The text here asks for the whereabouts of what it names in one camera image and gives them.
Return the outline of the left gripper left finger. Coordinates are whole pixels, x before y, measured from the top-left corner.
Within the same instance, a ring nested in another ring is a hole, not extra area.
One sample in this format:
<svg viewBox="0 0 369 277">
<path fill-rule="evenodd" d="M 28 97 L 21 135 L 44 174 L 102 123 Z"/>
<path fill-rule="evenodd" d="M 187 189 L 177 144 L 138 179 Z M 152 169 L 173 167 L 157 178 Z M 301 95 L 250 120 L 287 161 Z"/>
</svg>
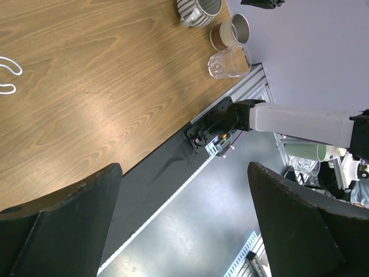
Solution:
<svg viewBox="0 0 369 277">
<path fill-rule="evenodd" d="M 121 180 L 112 163 L 1 211 L 1 276 L 96 276 Z"/>
</svg>

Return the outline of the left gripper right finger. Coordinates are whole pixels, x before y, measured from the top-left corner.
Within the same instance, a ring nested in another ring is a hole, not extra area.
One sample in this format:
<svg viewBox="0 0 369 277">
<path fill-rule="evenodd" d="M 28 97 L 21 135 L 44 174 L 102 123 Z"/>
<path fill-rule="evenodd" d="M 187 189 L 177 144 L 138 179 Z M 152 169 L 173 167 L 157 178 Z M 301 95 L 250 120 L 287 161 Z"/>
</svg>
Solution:
<svg viewBox="0 0 369 277">
<path fill-rule="evenodd" d="M 368 276 L 368 209 L 247 169 L 272 276 Z"/>
</svg>

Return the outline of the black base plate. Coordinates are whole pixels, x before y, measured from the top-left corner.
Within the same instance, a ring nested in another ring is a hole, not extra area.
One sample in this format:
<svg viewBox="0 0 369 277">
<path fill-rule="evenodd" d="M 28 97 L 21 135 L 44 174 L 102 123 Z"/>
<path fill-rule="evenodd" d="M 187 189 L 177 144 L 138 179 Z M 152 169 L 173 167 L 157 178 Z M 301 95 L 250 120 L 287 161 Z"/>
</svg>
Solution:
<svg viewBox="0 0 369 277">
<path fill-rule="evenodd" d="M 217 100 L 185 124 L 122 177 L 101 263 L 104 264 L 209 158 L 190 144 L 189 129 L 206 129 L 206 116 L 225 110 L 229 96 Z"/>
</svg>

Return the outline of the clear faceted glass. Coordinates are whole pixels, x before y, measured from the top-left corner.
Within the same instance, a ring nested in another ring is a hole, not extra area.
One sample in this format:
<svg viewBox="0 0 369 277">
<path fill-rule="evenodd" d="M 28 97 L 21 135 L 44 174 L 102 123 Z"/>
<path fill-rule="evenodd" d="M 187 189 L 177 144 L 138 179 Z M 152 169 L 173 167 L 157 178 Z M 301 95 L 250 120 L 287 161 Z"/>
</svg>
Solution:
<svg viewBox="0 0 369 277">
<path fill-rule="evenodd" d="M 251 72 L 251 54 L 246 46 L 236 44 L 212 55 L 207 66 L 215 79 L 244 77 Z"/>
</svg>

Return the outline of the grey striped round mug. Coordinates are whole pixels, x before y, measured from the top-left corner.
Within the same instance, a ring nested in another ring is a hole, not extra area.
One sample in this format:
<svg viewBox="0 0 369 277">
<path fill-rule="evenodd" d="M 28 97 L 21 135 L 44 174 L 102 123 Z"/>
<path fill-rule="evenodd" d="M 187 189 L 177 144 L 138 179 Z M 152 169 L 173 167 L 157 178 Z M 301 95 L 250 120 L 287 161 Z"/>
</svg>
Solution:
<svg viewBox="0 0 369 277">
<path fill-rule="evenodd" d="M 179 0 L 176 7 L 180 24 L 186 28 L 205 27 L 219 15 L 223 4 L 221 0 Z"/>
</svg>

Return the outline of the steel tumbler cup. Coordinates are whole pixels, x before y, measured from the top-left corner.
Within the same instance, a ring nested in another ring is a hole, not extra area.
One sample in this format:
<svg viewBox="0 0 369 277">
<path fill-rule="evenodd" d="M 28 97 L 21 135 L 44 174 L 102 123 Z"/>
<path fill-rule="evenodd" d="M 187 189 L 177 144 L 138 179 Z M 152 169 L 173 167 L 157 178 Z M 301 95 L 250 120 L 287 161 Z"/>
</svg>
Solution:
<svg viewBox="0 0 369 277">
<path fill-rule="evenodd" d="M 250 38 L 250 26 L 246 17 L 235 13 L 231 18 L 217 24 L 210 30 L 212 47 L 221 51 L 238 43 L 245 44 Z"/>
</svg>

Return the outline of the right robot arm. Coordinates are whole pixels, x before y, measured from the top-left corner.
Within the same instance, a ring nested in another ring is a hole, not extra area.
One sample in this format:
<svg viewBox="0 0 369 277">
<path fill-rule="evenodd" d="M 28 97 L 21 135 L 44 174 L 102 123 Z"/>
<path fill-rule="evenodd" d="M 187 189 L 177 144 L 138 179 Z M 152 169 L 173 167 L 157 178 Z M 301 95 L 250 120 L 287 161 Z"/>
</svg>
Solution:
<svg viewBox="0 0 369 277">
<path fill-rule="evenodd" d="M 368 159 L 368 2 L 231 1 L 274 102 L 243 100 L 208 119 L 214 134 L 274 132 Z"/>
</svg>

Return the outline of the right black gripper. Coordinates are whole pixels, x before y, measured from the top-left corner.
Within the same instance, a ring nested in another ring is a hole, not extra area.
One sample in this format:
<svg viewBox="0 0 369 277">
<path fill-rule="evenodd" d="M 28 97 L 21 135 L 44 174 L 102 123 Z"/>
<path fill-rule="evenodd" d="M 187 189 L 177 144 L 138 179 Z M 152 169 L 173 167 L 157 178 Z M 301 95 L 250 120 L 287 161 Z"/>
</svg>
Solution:
<svg viewBox="0 0 369 277">
<path fill-rule="evenodd" d="M 285 0 L 241 0 L 241 5 L 253 6 L 256 8 L 277 8 L 285 3 Z"/>
</svg>

